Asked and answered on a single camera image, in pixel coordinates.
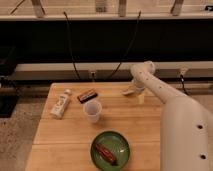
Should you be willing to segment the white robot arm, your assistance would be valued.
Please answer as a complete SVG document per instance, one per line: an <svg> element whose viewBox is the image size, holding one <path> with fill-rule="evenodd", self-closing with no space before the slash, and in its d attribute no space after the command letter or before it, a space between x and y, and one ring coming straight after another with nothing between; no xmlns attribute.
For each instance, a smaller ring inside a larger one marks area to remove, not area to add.
<svg viewBox="0 0 213 171"><path fill-rule="evenodd" d="M155 77L152 61L135 64L130 72L137 89L148 88L164 104L160 125L160 171L210 171L211 112Z"/></svg>

